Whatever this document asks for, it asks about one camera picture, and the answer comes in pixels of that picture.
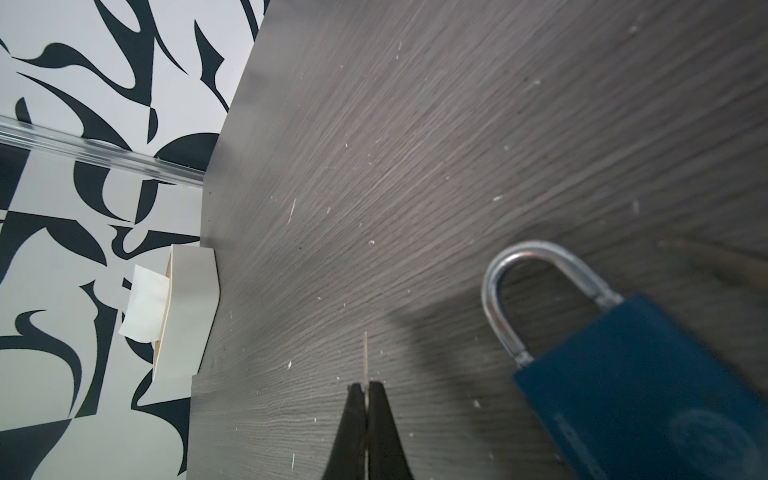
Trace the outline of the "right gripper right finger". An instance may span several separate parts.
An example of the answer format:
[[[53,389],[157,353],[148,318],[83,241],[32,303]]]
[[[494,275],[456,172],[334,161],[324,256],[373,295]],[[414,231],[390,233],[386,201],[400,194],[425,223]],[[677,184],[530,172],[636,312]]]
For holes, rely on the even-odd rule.
[[[413,480],[394,416],[381,382],[368,388],[367,407],[368,478]]]

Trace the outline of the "large blue padlock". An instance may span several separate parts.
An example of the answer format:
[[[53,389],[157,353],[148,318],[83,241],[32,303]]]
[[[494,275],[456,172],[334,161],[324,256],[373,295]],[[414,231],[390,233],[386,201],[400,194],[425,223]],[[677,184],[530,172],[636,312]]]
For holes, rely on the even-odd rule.
[[[537,357],[499,294],[505,275],[529,260],[556,267],[600,309]],[[531,240],[490,262],[481,298],[516,363],[515,384],[579,478],[766,477],[765,400],[645,297],[623,297],[566,248]]]

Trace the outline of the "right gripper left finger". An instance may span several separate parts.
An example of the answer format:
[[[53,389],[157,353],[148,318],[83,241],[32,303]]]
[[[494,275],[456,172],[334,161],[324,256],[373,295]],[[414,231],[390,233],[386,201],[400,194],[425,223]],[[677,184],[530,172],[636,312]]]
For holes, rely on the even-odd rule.
[[[333,442],[323,480],[362,480],[366,467],[366,404],[359,383],[348,386],[348,395]]]

